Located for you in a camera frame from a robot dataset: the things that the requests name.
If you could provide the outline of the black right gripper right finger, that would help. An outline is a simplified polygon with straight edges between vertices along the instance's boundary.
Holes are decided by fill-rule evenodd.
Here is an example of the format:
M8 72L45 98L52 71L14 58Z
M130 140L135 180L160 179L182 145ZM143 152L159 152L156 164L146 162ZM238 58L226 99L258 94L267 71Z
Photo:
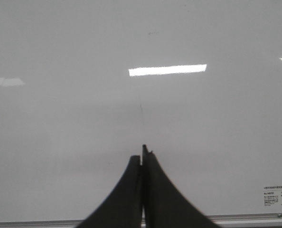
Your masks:
M148 228L217 228L177 190L156 155L142 146L143 204Z

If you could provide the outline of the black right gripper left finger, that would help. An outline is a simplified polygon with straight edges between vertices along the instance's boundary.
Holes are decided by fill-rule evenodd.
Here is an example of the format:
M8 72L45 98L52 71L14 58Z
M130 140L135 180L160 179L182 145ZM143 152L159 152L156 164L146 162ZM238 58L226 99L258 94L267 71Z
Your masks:
M79 228L139 228L142 220L142 167L138 155L130 157L118 183Z

